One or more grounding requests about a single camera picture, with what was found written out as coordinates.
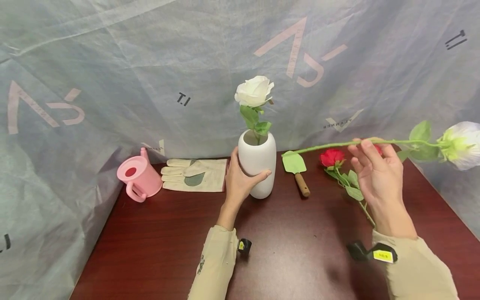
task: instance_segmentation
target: beige sleeve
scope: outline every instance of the beige sleeve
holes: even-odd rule
[[[391,300],[457,300],[448,267],[421,238],[399,239],[373,231],[373,245],[392,247],[398,255],[394,264],[382,263]]]
[[[188,300],[225,300],[237,258],[236,233],[218,225],[210,228]]]

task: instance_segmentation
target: glove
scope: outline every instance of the glove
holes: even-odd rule
[[[226,159],[176,159],[163,167],[163,188],[183,192],[222,192],[227,170]]]

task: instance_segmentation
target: forearm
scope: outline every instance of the forearm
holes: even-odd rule
[[[239,209],[240,207],[238,205],[225,201],[220,208],[220,215],[218,216],[216,224],[228,231],[232,231]]]
[[[377,224],[373,244],[388,245],[398,255],[394,264],[383,263],[390,299],[456,300],[450,270],[418,237],[403,201],[396,203],[372,208]]]
[[[391,246],[398,255],[396,263],[383,263],[390,299],[458,299],[450,270],[422,238],[393,238],[374,230],[373,244],[377,243]]]
[[[224,300],[237,257],[236,230],[215,225],[205,240],[188,300]]]

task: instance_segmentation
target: red rose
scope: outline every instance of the red rose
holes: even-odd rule
[[[342,161],[344,158],[343,152],[338,149],[328,149],[320,154],[320,161],[325,167],[334,166],[336,161]]]
[[[382,152],[382,149],[380,148],[379,145],[375,145],[375,148],[377,149],[378,151],[378,154],[380,154],[380,156],[382,156],[384,153]]]

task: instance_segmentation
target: white rose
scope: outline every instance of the white rose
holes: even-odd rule
[[[274,83],[270,83],[265,76],[255,76],[250,80],[245,80],[245,83],[237,87],[235,101],[251,108],[258,107],[272,99],[272,97],[267,99],[267,96],[274,86]]]
[[[480,166],[480,124],[460,122],[447,129],[437,142],[444,158],[459,170]]]

